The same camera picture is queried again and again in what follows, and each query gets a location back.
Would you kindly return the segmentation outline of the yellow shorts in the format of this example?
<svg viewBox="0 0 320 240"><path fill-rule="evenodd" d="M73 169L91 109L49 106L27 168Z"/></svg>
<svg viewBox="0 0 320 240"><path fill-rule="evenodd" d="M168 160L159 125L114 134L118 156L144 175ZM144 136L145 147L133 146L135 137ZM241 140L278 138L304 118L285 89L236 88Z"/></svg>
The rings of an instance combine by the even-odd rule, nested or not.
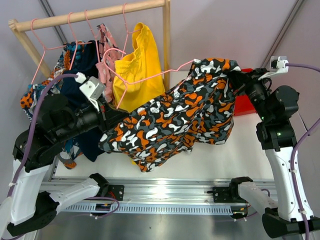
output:
<svg viewBox="0 0 320 240"><path fill-rule="evenodd" d="M156 41L150 28L137 23L132 34L133 52L115 61L115 72L128 82L137 82L162 72ZM165 92L162 76L128 85L117 77L113 80L113 95L116 106L127 112L144 105Z"/></svg>

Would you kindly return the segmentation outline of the orange black camouflage shorts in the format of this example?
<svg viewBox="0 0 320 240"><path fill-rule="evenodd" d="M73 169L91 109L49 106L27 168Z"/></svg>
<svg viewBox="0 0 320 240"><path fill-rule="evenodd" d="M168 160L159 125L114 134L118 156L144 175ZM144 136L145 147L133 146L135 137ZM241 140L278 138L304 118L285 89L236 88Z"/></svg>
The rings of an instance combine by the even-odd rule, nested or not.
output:
<svg viewBox="0 0 320 240"><path fill-rule="evenodd" d="M228 73L238 71L235 60L194 60L185 80L132 111L102 136L99 148L125 154L150 172L192 152L195 143L224 144L234 127L236 101Z"/></svg>

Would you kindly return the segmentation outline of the pink hanger of camouflage shorts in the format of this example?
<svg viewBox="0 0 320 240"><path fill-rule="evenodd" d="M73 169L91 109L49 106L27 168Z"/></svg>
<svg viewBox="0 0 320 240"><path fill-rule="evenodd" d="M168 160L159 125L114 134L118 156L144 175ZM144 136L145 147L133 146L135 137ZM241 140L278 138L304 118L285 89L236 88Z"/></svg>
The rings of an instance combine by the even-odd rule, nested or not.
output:
<svg viewBox="0 0 320 240"><path fill-rule="evenodd" d="M179 72L181 68L183 68L184 66L187 66L191 63L193 63L193 60L190 60L190 61L187 61L183 64L181 64L177 69L169 69L170 67L170 63L169 63L169 54L167 52L164 53L164 66L166 67L166 70L165 71L162 71L158 74L154 74L152 76L149 76L149 77L146 77L146 78L142 78L141 80L139 81L136 81L136 82L130 82L130 81L127 81L126 79L122 78L120 75L118 75L114 70L112 70L107 64L106 64L106 57L107 57L107 54L110 52L110 51L117 51L117 52L120 52L120 53L123 53L125 54L126 52L124 52L123 50L120 50L118 48L110 48L108 49L104 54L103 54L103 57L102 57L102 62L103 64L105 65L105 67L110 71L112 72L115 76L117 76L122 82L123 84L125 85L125 89L127 90L128 88L128 85L134 85L134 84L138 84L138 83L141 83L141 82L144 82L144 81L147 81L147 80L150 80L152 78L155 78L155 77L158 77L158 76L162 76L164 75L164 84L169 84L170 83L170 77L166 77L166 74L167 73L170 73L170 72Z"/></svg>

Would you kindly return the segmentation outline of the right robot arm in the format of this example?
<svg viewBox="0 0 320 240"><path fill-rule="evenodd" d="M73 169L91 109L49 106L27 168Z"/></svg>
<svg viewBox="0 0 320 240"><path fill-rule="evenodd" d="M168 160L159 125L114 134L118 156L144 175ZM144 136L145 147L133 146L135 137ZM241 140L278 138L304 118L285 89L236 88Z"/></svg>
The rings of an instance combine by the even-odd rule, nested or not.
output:
<svg viewBox="0 0 320 240"><path fill-rule="evenodd" d="M267 235L274 239L304 235L320 229L308 203L298 165L297 140L290 118L298 109L299 93L288 85L270 91L265 82L271 72L255 69L251 72L231 71L227 74L235 94L246 94L261 121L256 135L272 169L277 200L266 195L249 177L233 178L228 196L234 202L247 201L261 215Z"/></svg>

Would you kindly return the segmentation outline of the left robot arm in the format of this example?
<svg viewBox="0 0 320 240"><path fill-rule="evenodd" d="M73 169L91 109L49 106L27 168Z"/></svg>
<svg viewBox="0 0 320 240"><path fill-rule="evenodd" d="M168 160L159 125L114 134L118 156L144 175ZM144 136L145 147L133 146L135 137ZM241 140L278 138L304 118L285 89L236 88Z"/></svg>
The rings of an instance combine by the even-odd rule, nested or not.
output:
<svg viewBox="0 0 320 240"><path fill-rule="evenodd" d="M109 182L98 173L64 190L49 192L40 188L68 140L95 128L107 132L128 115L110 108L103 98L97 100L97 106L88 102L78 110L72 110L62 94L39 100L29 129L14 144L12 185L0 207L1 235L15 240L40 230L62 210L83 200L118 203L123 195L113 193Z"/></svg>

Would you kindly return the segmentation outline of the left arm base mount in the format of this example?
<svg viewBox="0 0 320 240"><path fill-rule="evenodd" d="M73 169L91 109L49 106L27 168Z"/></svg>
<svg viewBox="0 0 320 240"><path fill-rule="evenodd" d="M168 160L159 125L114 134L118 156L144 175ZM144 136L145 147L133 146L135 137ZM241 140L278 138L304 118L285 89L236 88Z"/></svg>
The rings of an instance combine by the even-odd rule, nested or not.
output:
<svg viewBox="0 0 320 240"><path fill-rule="evenodd" d="M118 201L123 201L125 193L125 186L119 185L119 184L111 184L108 186L108 188L103 188L102 190L99 190L97 195L95 197L108 197L113 198Z"/></svg>

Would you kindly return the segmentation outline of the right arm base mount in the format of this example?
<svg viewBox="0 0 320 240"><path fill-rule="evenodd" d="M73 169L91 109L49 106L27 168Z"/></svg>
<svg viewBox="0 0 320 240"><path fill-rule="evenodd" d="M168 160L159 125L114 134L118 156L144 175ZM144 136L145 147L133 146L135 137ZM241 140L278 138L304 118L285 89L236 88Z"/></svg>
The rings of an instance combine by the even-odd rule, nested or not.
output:
<svg viewBox="0 0 320 240"><path fill-rule="evenodd" d="M238 187L242 183L253 182L248 176L232 178L228 186L215 186L206 193L213 196L215 203L246 203L239 195Z"/></svg>

